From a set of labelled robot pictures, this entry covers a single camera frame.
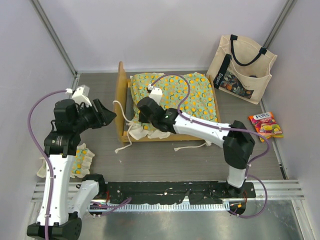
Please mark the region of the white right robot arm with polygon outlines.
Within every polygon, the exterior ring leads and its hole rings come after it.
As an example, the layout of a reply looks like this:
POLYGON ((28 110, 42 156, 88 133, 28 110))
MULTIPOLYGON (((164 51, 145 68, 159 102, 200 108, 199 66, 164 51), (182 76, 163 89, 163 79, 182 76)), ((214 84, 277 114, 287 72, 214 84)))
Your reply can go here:
POLYGON ((246 169, 255 141, 244 124, 211 122, 180 112, 175 108, 163 109, 154 99, 144 97, 137 108, 139 121, 150 123, 164 133, 189 135, 223 149, 224 160, 229 165, 226 193, 233 198, 244 192, 246 169))

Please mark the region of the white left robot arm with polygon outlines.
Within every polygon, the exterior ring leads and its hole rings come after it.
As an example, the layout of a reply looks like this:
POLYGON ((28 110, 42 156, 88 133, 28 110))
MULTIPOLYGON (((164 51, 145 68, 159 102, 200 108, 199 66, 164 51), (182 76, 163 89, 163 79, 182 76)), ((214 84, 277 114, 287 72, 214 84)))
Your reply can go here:
POLYGON ((90 106, 72 99, 58 101, 53 109, 51 131, 41 152, 46 161, 46 177, 41 209, 35 223, 27 227, 27 236, 36 240, 77 240, 82 230, 82 217, 90 202, 102 199, 107 192, 101 174, 87 174, 80 189, 68 200, 72 167, 87 129, 109 125, 116 114, 94 99, 90 106))

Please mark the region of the small lemon print pillow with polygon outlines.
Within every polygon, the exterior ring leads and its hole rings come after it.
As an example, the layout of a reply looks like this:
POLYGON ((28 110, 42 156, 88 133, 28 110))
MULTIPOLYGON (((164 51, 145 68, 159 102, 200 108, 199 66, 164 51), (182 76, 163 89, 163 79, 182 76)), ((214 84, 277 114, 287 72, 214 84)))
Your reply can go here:
MULTIPOLYGON (((92 165, 93 158, 95 154, 87 147, 85 143, 77 146, 76 156, 70 167, 70 177, 82 179, 85 175, 90 174, 90 167, 92 165)), ((36 175, 40 178, 45 178, 47 173, 49 173, 49 168, 47 167, 47 161, 42 156, 42 165, 37 171, 36 175)))

